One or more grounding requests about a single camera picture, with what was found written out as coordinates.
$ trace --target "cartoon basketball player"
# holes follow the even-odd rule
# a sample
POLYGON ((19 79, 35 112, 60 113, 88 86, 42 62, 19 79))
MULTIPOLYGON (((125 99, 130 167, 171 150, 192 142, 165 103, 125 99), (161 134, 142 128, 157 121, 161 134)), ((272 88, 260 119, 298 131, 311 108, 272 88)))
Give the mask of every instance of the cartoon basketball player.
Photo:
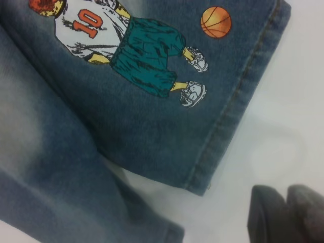
POLYGON ((176 29, 152 19, 134 18, 117 0, 29 0, 31 9, 55 17, 55 35, 69 51, 113 70, 146 92, 168 97, 180 90, 182 105, 193 107, 205 85, 177 82, 168 70, 169 56, 184 56, 198 72, 207 71, 202 53, 186 47, 176 29))

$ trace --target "jeans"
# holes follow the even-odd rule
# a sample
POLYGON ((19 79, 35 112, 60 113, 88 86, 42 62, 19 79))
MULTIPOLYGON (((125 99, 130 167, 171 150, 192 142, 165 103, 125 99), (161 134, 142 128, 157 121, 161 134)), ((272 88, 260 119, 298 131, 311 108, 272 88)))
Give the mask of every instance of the jeans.
POLYGON ((109 65, 73 56, 53 18, 28 1, 0 2, 0 218, 41 242, 181 242, 183 229, 150 210, 101 155, 203 195, 290 16, 282 0, 121 2, 134 17, 180 30, 205 55, 205 73, 168 60, 179 80, 206 85, 198 106, 183 107, 180 93, 152 96, 109 65), (231 16, 224 38, 201 29, 210 6, 231 16))

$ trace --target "orange basketball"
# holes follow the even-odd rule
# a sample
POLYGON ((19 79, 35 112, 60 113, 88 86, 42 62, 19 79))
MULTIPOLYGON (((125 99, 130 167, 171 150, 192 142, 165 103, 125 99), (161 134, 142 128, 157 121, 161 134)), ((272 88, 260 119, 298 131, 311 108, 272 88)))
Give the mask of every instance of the orange basketball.
POLYGON ((201 18, 201 27, 210 37, 221 38, 228 34, 232 26, 228 12, 220 7, 207 9, 201 18))

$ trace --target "white jersey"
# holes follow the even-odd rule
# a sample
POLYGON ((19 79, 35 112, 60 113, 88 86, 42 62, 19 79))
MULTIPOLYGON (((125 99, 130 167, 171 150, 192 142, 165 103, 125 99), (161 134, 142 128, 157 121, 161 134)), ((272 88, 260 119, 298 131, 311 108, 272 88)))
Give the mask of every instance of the white jersey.
POLYGON ((129 24, 115 9, 115 0, 67 0, 55 19, 55 35, 75 56, 110 59, 129 24))

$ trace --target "green shorts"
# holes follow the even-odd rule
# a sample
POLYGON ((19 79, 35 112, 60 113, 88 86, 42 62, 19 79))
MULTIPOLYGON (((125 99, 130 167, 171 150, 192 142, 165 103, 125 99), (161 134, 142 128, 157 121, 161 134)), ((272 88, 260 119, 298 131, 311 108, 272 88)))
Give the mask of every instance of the green shorts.
POLYGON ((185 46, 185 37, 175 28, 132 17, 110 65, 146 92, 168 97, 177 80, 177 74, 168 70, 168 57, 181 56, 185 46))

